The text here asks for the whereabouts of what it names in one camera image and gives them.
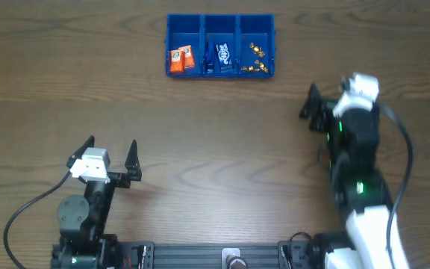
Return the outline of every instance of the green led indicator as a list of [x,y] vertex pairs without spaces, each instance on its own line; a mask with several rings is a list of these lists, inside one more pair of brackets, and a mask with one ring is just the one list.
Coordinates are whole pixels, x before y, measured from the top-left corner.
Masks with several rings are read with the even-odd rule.
[[356,182],[356,192],[358,194],[362,194],[364,192],[364,184],[363,184],[363,182]]

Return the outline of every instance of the wooden table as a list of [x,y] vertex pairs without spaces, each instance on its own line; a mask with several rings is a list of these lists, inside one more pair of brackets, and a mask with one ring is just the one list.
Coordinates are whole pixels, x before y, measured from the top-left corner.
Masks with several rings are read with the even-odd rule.
[[[167,13],[274,13],[271,80],[165,76]],[[430,266],[430,1],[0,1],[0,268],[14,268],[4,225],[55,185],[88,137],[123,171],[132,139],[143,181],[117,190],[106,232],[156,243],[277,242],[341,228],[316,162],[322,134],[299,109],[315,81],[337,97],[342,75],[367,72],[405,121],[415,165],[399,210],[412,268]],[[406,162],[381,119],[378,165],[396,194]],[[47,268],[67,182],[22,213],[10,245]]]

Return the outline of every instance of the orange wrapper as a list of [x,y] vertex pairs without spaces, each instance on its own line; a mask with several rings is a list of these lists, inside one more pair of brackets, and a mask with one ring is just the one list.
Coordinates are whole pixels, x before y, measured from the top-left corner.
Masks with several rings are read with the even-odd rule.
[[170,72],[171,73],[177,73],[177,72],[183,72],[185,57],[184,52],[180,49],[174,49],[170,51]]
[[184,64],[184,68],[191,68],[195,66],[195,60],[193,60],[193,54],[192,54],[192,46],[183,46],[178,48],[181,51],[184,52],[185,54],[185,64]]

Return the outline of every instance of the table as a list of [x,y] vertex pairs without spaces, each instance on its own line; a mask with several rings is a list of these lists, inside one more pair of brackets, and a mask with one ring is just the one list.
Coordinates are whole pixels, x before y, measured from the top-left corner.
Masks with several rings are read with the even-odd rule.
[[[274,13],[271,80],[165,76],[167,13]],[[412,268],[430,266],[430,1],[0,0],[0,268],[14,268],[4,225],[55,185],[90,136],[123,171],[132,139],[143,180],[117,190],[106,232],[155,243],[277,242],[336,231],[322,134],[299,109],[315,81],[338,97],[342,75],[378,77],[380,100],[414,141],[399,229]],[[401,134],[381,119],[378,166],[396,194],[406,162]],[[75,180],[22,213],[16,257],[47,268],[59,202]]]

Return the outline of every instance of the wooden surface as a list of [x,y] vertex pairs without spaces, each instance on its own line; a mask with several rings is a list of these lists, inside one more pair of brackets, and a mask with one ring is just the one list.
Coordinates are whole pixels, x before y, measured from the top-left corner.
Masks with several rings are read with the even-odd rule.
[[[274,13],[275,77],[175,80],[165,76],[167,13]],[[321,134],[298,111],[316,81],[339,96],[341,75],[376,75],[381,100],[414,140],[399,228],[412,268],[430,266],[430,1],[0,1],[0,268],[13,268],[4,225],[55,185],[89,135],[123,171],[133,138],[143,181],[117,190],[106,232],[156,243],[277,242],[340,228]],[[396,193],[405,145],[386,118],[378,165]],[[22,213],[10,245],[47,268],[56,209],[80,182]]]

